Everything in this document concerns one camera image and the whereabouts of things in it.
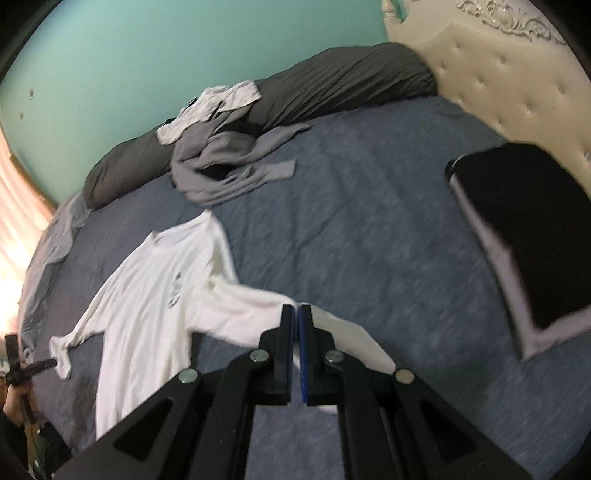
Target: triangular cutout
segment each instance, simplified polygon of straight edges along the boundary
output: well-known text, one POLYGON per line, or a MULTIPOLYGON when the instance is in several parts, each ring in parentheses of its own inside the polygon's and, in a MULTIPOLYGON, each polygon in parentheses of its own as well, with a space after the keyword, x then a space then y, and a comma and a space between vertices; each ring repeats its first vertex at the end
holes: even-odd
POLYGON ((113 446, 135 459, 146 460, 172 406, 173 401, 169 398, 157 404, 143 419, 119 437, 113 446))
POLYGON ((465 435, 431 402, 423 400, 421 402, 421 411, 444 462, 453 462, 476 450, 474 441, 465 435))

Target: white garment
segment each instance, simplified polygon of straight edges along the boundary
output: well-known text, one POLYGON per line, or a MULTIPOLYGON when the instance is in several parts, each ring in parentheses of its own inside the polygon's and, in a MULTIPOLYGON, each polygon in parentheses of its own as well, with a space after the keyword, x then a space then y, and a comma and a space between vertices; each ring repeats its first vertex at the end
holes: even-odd
MULTIPOLYGON (((74 330, 50 339, 51 356, 66 379, 72 368, 68 348, 105 333, 96 393, 100 437, 189 366, 190 332, 254 347, 263 331, 279 325, 284 303, 295 305, 286 296, 238 284, 223 228, 206 210, 148 235, 97 292, 74 330)), ((362 359, 368 367, 394 371, 362 328, 318 309, 314 316, 318 326, 335 333, 338 348, 359 357, 360 345, 368 350, 369 361, 362 359)))
POLYGON ((237 110, 259 98, 261 94, 252 80, 237 83, 232 87, 220 85, 206 88, 192 105, 178 113, 177 118, 156 130, 158 142, 161 145, 174 143, 187 128, 197 122, 211 120, 215 112, 237 110))

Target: bed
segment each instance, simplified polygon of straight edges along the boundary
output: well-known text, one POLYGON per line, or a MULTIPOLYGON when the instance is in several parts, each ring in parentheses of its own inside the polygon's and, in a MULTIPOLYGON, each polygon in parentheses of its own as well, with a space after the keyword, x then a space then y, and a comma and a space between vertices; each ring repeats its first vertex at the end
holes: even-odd
MULTIPOLYGON (((504 2, 415 0, 388 38, 418 52, 439 96, 323 116, 264 161, 297 159, 292 179, 213 207, 246 285, 318 305, 362 325, 536 480, 591 428, 591 336, 528 362, 515 353, 491 269, 444 177, 446 164, 506 140, 535 142, 591 194, 591 85, 562 37, 504 2)), ((168 174, 93 211, 63 263, 38 339, 70 332, 151 231, 203 209, 168 174)), ((194 339, 199 370, 242 349, 194 339)), ((35 382, 38 406, 75 452, 95 438, 102 338, 71 352, 72 378, 35 382)), ((292 403, 258 408, 247 478, 343 478, 336 416, 292 403)))

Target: bed sheet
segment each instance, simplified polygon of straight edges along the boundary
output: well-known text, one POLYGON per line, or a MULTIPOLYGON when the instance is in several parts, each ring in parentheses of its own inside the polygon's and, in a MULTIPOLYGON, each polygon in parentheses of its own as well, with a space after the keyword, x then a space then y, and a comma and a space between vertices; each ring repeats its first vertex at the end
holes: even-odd
MULTIPOLYGON (((213 208, 241 282, 362 325, 535 479, 549 478, 591 427, 591 336, 519 361, 494 276, 444 176, 449 160, 503 139, 440 97, 311 123, 265 159, 295 158, 292 179, 213 208)), ((51 294, 38 358, 152 230, 201 211, 163 176, 92 212, 51 294)), ((207 336, 196 346, 202 371, 242 351, 207 336)), ((101 347, 96 336, 71 351, 70 380, 48 371, 35 383, 41 411, 75 450, 94 440, 101 347)), ((246 477, 340 479, 340 456, 336 416, 261 407, 246 477)))

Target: tufted headboard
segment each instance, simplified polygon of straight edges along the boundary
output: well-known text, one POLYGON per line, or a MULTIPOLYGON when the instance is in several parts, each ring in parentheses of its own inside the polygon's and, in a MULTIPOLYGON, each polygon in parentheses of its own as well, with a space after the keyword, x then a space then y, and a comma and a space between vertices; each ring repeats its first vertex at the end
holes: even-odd
POLYGON ((527 0, 399 1, 404 21, 382 1, 388 39, 423 57, 439 93, 552 153, 591 197, 591 82, 547 19, 527 0))

